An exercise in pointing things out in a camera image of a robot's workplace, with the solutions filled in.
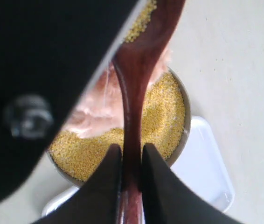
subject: yellow millet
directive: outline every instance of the yellow millet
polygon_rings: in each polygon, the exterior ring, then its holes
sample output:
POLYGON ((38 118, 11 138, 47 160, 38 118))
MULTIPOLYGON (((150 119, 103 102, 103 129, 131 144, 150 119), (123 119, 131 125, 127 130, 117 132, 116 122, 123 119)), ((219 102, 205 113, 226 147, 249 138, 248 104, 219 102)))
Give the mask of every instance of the yellow millet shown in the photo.
MULTIPOLYGON (((171 73, 146 92, 142 119, 142 147, 153 143, 164 159, 178 146, 184 128, 185 107, 179 85, 171 73)), ((61 132, 49 151, 54 162, 72 177, 86 181, 104 158, 109 145, 123 149, 124 130, 114 128, 102 136, 80 139, 74 133, 61 132)))
POLYGON ((147 0, 146 6, 138 15, 136 21, 133 23, 132 28, 128 31, 125 42, 133 42, 140 33, 146 30, 146 26, 151 21, 151 13, 157 8, 157 0, 147 0))

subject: white floor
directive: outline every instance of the white floor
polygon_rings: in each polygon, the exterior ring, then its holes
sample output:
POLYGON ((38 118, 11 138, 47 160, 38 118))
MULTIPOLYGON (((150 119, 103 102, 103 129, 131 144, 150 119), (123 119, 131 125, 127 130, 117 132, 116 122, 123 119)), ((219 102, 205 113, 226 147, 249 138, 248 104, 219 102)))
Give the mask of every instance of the white floor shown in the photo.
MULTIPOLYGON (((194 115, 211 125, 236 198, 232 217, 264 224, 264 0, 188 0, 172 39, 171 68, 194 115)), ((36 220, 68 187, 44 157, 0 204, 0 224, 36 220)))

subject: metal screw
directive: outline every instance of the metal screw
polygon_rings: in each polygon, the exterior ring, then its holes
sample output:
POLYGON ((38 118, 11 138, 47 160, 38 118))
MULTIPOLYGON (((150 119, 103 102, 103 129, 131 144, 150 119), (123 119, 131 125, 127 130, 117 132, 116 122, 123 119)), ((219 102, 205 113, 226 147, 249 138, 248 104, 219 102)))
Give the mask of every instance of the metal screw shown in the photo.
POLYGON ((44 138, 53 125, 48 103, 40 96, 20 96, 4 111, 4 119, 13 137, 35 140, 44 138))

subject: white plastic tray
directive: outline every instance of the white plastic tray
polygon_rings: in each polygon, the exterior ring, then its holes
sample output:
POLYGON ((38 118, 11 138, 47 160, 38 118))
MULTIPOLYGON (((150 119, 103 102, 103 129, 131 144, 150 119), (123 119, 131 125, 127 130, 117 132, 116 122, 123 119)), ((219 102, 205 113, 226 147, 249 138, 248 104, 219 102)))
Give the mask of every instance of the white plastic tray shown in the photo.
MULTIPOLYGON (((171 169, 193 192, 218 210, 225 212, 233 203, 235 191, 205 119, 192 117, 189 139, 171 169)), ((45 206, 42 217, 56 210, 77 191, 73 186, 56 196, 45 206)))

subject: metal bowl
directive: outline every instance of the metal bowl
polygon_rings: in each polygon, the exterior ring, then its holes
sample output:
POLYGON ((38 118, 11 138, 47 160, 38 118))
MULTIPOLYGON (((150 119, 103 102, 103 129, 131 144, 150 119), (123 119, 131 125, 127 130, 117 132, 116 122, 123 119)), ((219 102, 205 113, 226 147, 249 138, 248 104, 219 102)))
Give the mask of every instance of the metal bowl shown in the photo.
MULTIPOLYGON (((187 91, 186 91, 182 81, 175 74, 175 72, 173 72, 170 68, 169 68, 169 72, 173 75, 173 77, 176 79, 176 81, 179 84, 179 87, 180 87, 180 90, 182 93, 182 97, 184 100, 184 106, 185 106, 184 131, 183 131, 180 143, 178 144, 177 148, 173 151, 171 156, 166 160, 167 164, 171 167, 173 165, 173 163, 178 159, 180 154, 182 153, 182 151, 185 147, 185 144, 187 142, 189 132, 190 132, 190 127, 191 127, 191 111, 190 111, 189 97, 188 97, 187 91)), ((68 180, 69 182, 71 182, 72 184, 74 184, 77 187, 81 187, 83 185, 83 183, 84 183, 83 181, 79 181, 79 180, 75 179, 74 177, 65 173, 61 168, 59 168, 59 166, 54 162, 54 160, 53 160, 53 158, 52 158, 52 156, 48 150, 47 150, 47 155, 48 155, 49 159, 51 160, 51 162, 56 167, 57 171, 60 173, 60 175, 62 175, 66 180, 68 180)))

